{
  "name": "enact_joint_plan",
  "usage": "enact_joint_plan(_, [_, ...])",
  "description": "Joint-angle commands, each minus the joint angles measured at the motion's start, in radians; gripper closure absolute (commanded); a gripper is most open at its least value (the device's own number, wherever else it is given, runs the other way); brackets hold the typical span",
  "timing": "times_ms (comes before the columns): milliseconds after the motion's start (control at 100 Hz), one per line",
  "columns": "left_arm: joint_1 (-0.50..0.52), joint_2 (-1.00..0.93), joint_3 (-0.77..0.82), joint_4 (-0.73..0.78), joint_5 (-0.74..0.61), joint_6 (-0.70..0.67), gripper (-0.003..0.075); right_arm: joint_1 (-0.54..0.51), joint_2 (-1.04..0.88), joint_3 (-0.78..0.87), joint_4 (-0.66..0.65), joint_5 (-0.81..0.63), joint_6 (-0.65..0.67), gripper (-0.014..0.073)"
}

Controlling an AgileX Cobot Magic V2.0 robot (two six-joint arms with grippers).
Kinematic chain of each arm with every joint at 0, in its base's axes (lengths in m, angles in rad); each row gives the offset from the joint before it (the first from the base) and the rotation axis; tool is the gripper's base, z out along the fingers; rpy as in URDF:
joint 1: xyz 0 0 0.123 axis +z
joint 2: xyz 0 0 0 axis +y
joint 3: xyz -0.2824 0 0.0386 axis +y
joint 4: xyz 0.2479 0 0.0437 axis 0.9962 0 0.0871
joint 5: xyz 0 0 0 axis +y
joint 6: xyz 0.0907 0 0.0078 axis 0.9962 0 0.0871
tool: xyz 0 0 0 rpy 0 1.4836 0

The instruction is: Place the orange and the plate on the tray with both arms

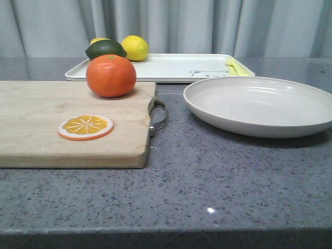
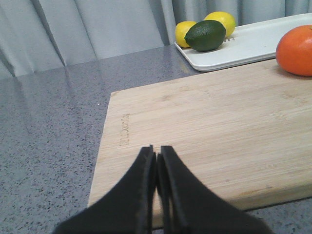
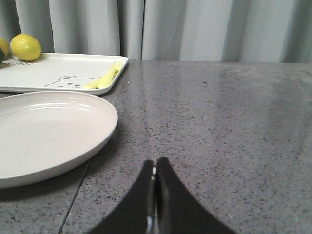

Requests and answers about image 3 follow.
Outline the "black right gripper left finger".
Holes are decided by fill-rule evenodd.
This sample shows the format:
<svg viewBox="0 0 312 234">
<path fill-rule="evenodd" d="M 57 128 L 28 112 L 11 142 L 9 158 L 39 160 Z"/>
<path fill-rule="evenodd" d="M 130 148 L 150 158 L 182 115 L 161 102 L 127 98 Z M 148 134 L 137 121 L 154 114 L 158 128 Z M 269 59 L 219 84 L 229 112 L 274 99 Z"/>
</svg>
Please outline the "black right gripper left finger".
<svg viewBox="0 0 312 234">
<path fill-rule="evenodd" d="M 89 233 L 153 234 L 154 220 L 155 167 L 147 160 L 124 199 Z"/>
</svg>

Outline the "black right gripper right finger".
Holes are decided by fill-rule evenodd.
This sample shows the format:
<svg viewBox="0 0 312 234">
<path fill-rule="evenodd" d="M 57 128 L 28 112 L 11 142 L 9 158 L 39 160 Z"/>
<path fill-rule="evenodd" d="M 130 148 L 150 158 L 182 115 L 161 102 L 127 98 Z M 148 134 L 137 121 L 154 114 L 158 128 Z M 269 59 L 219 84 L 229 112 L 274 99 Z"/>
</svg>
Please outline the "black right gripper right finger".
<svg viewBox="0 0 312 234">
<path fill-rule="evenodd" d="M 156 164 L 156 204 L 161 234 L 233 234 L 190 194 L 168 158 Z"/>
</svg>

